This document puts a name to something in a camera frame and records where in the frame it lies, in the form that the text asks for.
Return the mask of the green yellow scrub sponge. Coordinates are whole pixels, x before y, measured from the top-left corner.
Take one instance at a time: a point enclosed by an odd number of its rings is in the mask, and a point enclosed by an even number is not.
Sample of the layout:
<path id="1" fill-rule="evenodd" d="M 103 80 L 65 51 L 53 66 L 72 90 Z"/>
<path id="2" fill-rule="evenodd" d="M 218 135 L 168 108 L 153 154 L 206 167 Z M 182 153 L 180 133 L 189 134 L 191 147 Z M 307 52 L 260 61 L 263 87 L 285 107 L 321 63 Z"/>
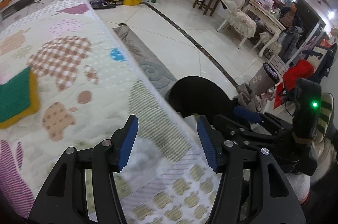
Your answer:
<path id="1" fill-rule="evenodd" d="M 1 129 L 35 114 L 39 109 L 37 76 L 30 67 L 1 84 Z"/>

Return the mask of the black round trash bin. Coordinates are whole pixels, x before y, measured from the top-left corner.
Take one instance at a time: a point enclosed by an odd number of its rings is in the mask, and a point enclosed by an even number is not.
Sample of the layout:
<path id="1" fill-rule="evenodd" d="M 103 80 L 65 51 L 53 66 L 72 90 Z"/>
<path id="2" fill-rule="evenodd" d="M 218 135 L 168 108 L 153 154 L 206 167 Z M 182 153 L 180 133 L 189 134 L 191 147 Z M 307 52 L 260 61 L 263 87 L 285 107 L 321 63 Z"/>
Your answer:
<path id="1" fill-rule="evenodd" d="M 181 78 L 167 92 L 165 99 L 183 118 L 202 115 L 212 124 L 218 115 L 229 119 L 235 117 L 233 101 L 217 84 L 203 77 Z"/>

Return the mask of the red jacket on chair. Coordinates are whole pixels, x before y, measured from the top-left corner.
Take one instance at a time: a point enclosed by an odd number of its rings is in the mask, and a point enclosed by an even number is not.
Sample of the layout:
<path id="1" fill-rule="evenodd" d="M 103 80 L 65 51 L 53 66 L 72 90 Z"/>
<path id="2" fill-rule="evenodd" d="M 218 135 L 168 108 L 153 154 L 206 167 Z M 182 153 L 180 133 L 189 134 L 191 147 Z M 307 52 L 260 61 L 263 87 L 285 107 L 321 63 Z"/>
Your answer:
<path id="1" fill-rule="evenodd" d="M 287 101 L 294 100 L 296 81 L 301 78 L 309 78 L 314 74 L 313 65 L 307 60 L 299 60 L 297 64 L 289 68 L 278 84 L 273 109 L 278 108 Z"/>

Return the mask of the grey patterned waste bin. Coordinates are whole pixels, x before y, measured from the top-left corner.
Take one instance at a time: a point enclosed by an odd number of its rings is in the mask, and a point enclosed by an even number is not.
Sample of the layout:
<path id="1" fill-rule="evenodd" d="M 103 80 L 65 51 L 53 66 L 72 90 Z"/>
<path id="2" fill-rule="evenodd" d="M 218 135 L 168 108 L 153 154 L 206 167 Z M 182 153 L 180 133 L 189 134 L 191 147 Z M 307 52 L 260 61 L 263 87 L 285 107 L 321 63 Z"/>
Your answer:
<path id="1" fill-rule="evenodd" d="M 257 96 L 260 96 L 278 83 L 278 73 L 269 63 L 264 62 L 262 67 L 249 81 L 249 86 L 255 91 Z"/>

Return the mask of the patchwork apple pattern quilt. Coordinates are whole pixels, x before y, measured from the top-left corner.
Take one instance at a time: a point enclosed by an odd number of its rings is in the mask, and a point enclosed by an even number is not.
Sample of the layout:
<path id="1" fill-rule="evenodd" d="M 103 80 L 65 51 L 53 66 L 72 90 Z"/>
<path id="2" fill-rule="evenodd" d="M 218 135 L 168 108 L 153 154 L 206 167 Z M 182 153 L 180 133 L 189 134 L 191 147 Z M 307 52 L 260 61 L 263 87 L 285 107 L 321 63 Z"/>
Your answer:
<path id="1" fill-rule="evenodd" d="M 17 214 L 29 215 L 66 148 L 91 148 L 136 115 L 131 157 L 114 175 L 127 221 L 207 221 L 219 176 L 196 133 L 86 0 L 54 0 L 1 32 L 1 81 L 26 67 L 40 109 L 1 131 L 1 192 Z"/>

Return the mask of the seated person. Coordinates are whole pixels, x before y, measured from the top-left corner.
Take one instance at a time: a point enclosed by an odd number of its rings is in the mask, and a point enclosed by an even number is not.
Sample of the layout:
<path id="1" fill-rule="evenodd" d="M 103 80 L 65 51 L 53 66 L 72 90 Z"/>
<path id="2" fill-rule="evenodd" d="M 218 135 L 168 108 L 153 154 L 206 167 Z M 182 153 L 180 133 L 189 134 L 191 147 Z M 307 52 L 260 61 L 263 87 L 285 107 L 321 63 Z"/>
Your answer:
<path id="1" fill-rule="evenodd" d="M 285 27 L 284 33 L 286 35 L 282 41 L 281 51 L 278 56 L 286 63 L 291 58 L 292 52 L 303 33 L 303 22 L 298 14 L 295 2 L 282 9 L 279 22 Z"/>

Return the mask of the grey floor rug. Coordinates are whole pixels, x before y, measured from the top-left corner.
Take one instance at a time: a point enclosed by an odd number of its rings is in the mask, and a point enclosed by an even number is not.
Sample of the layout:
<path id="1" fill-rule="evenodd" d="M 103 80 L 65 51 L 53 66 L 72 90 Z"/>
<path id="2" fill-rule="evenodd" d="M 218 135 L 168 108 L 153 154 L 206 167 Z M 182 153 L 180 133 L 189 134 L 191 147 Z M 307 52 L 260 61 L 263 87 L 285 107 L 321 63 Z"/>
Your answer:
<path id="1" fill-rule="evenodd" d="M 165 97 L 174 83 L 177 82 L 175 76 L 127 25 L 112 30 L 138 62 L 152 85 Z"/>

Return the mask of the white cushioned chair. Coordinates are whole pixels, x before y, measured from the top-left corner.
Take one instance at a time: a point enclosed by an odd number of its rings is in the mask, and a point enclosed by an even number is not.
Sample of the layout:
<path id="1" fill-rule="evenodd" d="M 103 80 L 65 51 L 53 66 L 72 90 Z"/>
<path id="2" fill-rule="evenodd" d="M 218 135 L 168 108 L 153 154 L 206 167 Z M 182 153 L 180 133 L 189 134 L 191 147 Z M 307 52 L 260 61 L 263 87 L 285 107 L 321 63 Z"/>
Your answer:
<path id="1" fill-rule="evenodd" d="M 226 25 L 230 25 L 238 34 L 243 36 L 240 44 L 237 46 L 240 49 L 248 38 L 254 37 L 257 25 L 243 10 L 247 0 L 220 0 L 222 7 L 228 10 L 217 31 L 220 31 Z"/>

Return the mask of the white dining table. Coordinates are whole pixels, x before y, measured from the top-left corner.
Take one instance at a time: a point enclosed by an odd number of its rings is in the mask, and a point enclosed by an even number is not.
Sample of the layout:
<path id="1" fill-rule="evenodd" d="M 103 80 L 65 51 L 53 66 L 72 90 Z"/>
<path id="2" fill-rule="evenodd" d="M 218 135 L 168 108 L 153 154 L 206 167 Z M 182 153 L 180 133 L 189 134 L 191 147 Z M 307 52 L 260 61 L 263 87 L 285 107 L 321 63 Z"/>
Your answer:
<path id="1" fill-rule="evenodd" d="M 272 38 L 263 46 L 259 51 L 258 56 L 262 57 L 263 52 L 274 42 L 276 42 L 280 34 L 286 29 L 286 27 L 275 17 L 265 10 L 259 3 L 253 0 L 248 1 L 248 5 L 243 9 L 244 13 L 251 12 L 257 16 L 264 25 L 273 32 Z"/>

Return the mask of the dark wooden stool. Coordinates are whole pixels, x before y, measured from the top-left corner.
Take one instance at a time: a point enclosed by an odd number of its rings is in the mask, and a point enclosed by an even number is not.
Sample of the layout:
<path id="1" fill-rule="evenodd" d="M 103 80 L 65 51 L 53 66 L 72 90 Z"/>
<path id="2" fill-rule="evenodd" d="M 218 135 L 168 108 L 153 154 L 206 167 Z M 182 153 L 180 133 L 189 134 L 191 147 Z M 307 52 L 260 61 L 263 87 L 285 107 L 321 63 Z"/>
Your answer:
<path id="1" fill-rule="evenodd" d="M 192 7 L 195 8 L 197 6 L 198 9 L 202 9 L 204 11 L 204 15 L 208 14 L 212 17 L 219 3 L 220 0 L 195 0 Z"/>

